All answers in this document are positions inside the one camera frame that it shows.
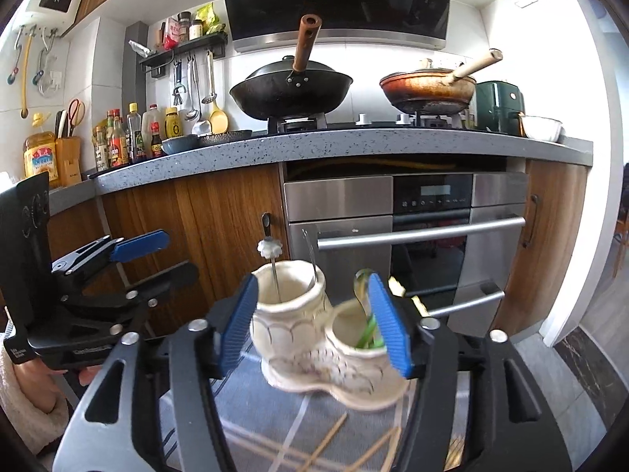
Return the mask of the person's left hand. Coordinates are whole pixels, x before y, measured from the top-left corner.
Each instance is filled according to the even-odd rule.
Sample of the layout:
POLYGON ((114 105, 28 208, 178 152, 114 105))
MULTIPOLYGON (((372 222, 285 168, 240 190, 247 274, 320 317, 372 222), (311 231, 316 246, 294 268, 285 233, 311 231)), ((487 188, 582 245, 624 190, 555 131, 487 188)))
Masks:
POLYGON ((45 413, 54 410, 61 394, 54 379, 64 371, 50 370, 40 359, 14 364, 13 370, 22 394, 34 407, 45 413))

